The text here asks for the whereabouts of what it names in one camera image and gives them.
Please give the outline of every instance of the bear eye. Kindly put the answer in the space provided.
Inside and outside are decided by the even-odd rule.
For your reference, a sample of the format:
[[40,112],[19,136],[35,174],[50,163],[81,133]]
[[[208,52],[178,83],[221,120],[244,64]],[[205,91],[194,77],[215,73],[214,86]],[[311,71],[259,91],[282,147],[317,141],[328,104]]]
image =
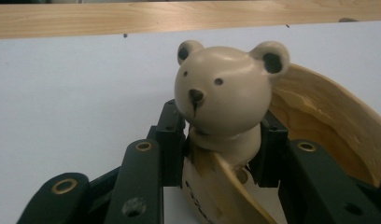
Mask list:
[[217,86],[222,85],[222,84],[223,84],[223,80],[222,80],[222,78],[216,78],[216,79],[214,80],[214,84],[216,84]]

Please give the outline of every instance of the metal screw hole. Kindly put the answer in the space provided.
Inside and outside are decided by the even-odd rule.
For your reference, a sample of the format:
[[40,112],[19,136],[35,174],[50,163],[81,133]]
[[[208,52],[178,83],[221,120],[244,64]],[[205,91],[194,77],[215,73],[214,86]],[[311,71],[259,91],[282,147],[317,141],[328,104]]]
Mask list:
[[149,142],[142,142],[137,144],[135,148],[140,151],[148,151],[152,148],[152,144]]
[[61,180],[57,182],[53,188],[51,188],[51,191],[54,194],[65,194],[66,192],[71,191],[77,186],[78,182],[76,179],[73,178],[66,178],[64,180]]
[[305,142],[299,143],[298,148],[300,148],[303,151],[308,151],[308,152],[314,152],[317,150],[315,146],[313,146],[310,143],[305,143]]

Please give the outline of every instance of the black marking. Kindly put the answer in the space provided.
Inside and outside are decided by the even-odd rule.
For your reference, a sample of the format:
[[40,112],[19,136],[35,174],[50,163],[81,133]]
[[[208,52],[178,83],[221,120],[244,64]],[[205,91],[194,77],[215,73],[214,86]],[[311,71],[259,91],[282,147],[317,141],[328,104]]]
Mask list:
[[196,118],[197,103],[192,102],[192,104],[193,104],[193,117]]

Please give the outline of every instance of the bear figurine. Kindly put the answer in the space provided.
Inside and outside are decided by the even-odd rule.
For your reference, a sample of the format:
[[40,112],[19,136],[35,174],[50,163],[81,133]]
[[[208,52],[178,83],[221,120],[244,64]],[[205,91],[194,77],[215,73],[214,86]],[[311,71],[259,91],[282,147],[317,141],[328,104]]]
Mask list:
[[259,151],[260,122],[272,86],[289,69],[288,51],[274,41],[243,52],[188,40],[179,46],[177,59],[176,107],[190,124],[190,140],[239,171]]

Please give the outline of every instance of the curved wooden piece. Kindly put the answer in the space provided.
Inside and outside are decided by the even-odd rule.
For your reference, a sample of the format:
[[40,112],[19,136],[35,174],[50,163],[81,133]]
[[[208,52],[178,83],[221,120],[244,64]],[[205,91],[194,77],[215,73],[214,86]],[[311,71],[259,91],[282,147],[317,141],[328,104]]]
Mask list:
[[194,145],[190,150],[182,190],[203,223],[275,223],[218,153]]
[[270,110],[289,139],[320,143],[345,172],[378,186],[381,117],[332,80],[293,64],[274,86]]
[[[290,139],[316,141],[349,175],[380,183],[381,117],[343,87],[292,64],[274,87],[270,110]],[[203,223],[275,223],[219,154],[191,142],[182,190]]]

